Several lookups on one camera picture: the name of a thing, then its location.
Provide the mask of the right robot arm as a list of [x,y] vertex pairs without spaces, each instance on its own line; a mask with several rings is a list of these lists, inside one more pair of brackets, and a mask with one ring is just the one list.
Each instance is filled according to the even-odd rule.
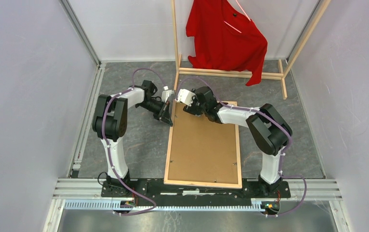
[[177,102],[185,104],[184,111],[205,115],[211,122],[246,127],[263,154],[259,175],[259,192],[271,197],[278,191],[281,179],[280,158],[291,144],[292,129],[271,104],[261,107],[241,107],[218,100],[208,86],[180,89]]

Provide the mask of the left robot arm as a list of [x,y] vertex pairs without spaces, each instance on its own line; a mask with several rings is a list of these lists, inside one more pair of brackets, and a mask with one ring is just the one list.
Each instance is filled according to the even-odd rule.
[[123,149],[123,137],[128,126],[128,110],[141,107],[153,114],[154,119],[170,127],[173,121],[170,115],[169,98],[174,90],[164,86],[162,95],[155,96],[157,87],[152,81],[145,80],[114,95],[99,95],[92,121],[92,129],[100,138],[108,162],[106,183],[120,197],[131,192],[129,170]]

